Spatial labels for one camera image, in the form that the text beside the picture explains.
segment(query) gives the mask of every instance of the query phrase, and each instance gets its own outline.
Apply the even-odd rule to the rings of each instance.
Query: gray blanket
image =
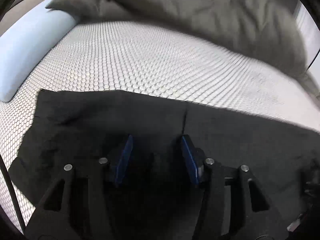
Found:
[[[157,20],[299,79],[305,50],[291,14],[275,0],[54,0],[47,8],[93,20]]]

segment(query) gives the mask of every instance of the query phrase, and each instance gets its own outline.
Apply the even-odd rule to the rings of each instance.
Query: black cable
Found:
[[[18,203],[18,199],[17,199],[16,193],[14,192],[14,188],[13,188],[13,185],[12,185],[12,182],[11,182],[11,179],[10,179],[10,175],[9,175],[9,173],[7,171],[7,168],[5,167],[5,164],[4,164],[4,161],[3,161],[1,155],[0,155],[0,170],[1,170],[2,175],[4,177],[4,181],[7,184],[7,187],[8,187],[9,193],[10,193],[10,197],[11,197],[11,200],[13,202],[14,210],[15,210],[15,212],[17,214],[21,230],[22,230],[22,232],[24,234],[24,232],[26,230],[26,224],[24,223],[24,220],[23,220],[23,217],[22,217],[22,214],[21,214],[21,209],[19,207],[19,203]]]
[[[320,52],[320,48],[319,48],[318,53],[317,53],[317,55],[315,56],[315,58],[313,59],[313,61],[311,62],[311,64],[308,66],[307,70],[311,67],[311,65],[313,64],[313,62],[316,60],[316,58],[318,57],[319,52]]]

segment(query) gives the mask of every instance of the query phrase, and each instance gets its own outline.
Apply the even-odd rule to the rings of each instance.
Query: wrinkled fabric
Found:
[[[122,6],[133,15],[165,22],[262,60],[293,78],[306,70],[299,30],[275,0],[54,0],[47,8],[112,20],[118,10],[124,13]]]
[[[154,197],[161,199],[173,190],[175,198],[175,188],[188,189],[179,146],[181,136],[188,134],[196,147],[222,165],[248,165],[287,225],[304,211],[299,171],[320,157],[318,133],[275,120],[120,90],[41,90],[33,124],[9,168],[12,182],[36,206],[65,164],[76,168],[78,160],[108,158],[119,136],[127,133],[133,136],[134,161],[129,162],[133,173],[125,180],[130,181],[128,187],[140,185],[137,194],[157,192]],[[148,176],[138,174],[146,169]],[[122,193],[118,197],[125,199]],[[130,206],[134,200],[113,201],[123,210],[138,209],[130,212],[129,221],[139,217],[140,204]]]

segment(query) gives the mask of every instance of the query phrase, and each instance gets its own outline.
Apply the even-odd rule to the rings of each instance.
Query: bed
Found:
[[[126,90],[261,115],[320,131],[320,110],[275,68],[201,38],[142,22],[76,25],[0,102],[0,152],[7,168],[32,125],[40,89]],[[35,207],[15,187],[27,224]],[[18,228],[0,176],[0,205]]]

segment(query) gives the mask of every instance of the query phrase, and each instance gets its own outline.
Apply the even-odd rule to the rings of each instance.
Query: light blue pillow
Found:
[[[78,22],[44,0],[0,37],[0,101],[8,102],[33,68]]]

